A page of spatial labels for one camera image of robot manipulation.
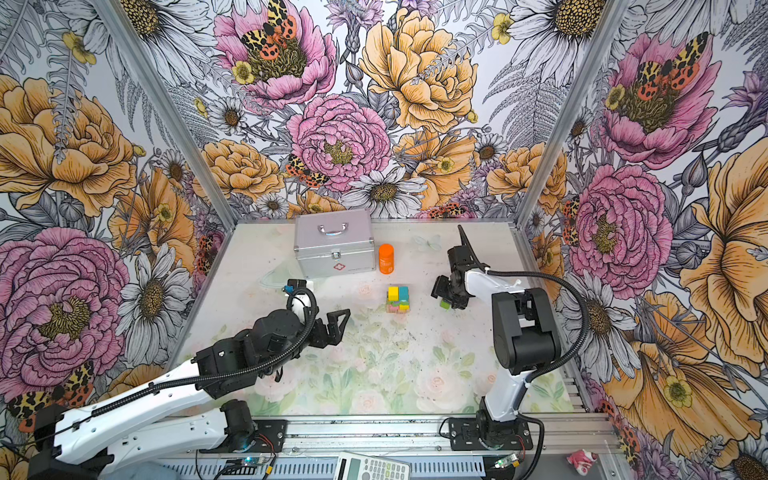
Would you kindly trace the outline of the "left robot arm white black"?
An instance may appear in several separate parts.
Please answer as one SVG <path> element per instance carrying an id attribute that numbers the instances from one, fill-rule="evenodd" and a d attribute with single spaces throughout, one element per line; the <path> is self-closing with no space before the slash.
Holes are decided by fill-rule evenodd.
<path id="1" fill-rule="evenodd" d="M 180 452 L 246 452 L 276 443 L 259 432 L 248 404 L 230 400 L 202 414 L 180 417 L 273 377 L 307 347 L 338 345 L 351 318 L 348 309 L 322 315 L 303 280 L 284 288 L 286 303 L 253 326 L 216 341 L 159 377 L 105 401 L 37 415 L 28 462 L 30 479 L 97 479 L 121 467 Z"/>

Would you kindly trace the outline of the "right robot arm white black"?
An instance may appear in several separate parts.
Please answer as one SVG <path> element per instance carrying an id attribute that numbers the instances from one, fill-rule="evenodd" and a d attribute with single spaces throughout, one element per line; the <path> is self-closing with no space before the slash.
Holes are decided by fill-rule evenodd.
<path id="1" fill-rule="evenodd" d="M 467 245 L 450 248 L 447 258 L 449 273 L 436 278 L 431 296 L 456 310 L 478 300 L 490 314 L 500 372 L 481 401 L 481 418 L 495 423 L 516 421 L 534 373 L 554 364 L 561 355 L 547 291 L 524 285 L 526 279 L 543 275 L 533 271 L 494 273 L 476 260 Z"/>

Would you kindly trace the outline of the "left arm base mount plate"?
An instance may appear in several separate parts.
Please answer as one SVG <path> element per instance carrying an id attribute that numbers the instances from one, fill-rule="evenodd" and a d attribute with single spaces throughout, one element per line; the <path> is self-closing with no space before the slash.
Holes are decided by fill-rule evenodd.
<path id="1" fill-rule="evenodd" d="M 283 419 L 254 419 L 253 433 L 248 437 L 246 453 L 278 454 L 287 438 L 288 421 Z"/>

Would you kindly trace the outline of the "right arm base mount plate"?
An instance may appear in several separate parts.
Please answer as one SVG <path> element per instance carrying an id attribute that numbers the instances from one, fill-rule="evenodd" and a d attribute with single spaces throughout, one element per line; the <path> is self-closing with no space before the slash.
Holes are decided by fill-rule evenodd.
<path id="1" fill-rule="evenodd" d="M 526 451 L 534 448 L 528 424 L 521 420 L 498 422 L 469 417 L 448 417 L 441 427 L 452 451 Z"/>

